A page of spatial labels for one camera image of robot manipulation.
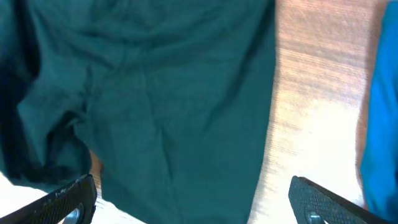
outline blue cloth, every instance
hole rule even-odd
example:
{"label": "blue cloth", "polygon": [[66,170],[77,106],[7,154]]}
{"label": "blue cloth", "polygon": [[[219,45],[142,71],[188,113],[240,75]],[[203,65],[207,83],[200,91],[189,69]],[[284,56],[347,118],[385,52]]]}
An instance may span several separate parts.
{"label": "blue cloth", "polygon": [[398,223],[398,2],[382,22],[361,173],[369,210]]}

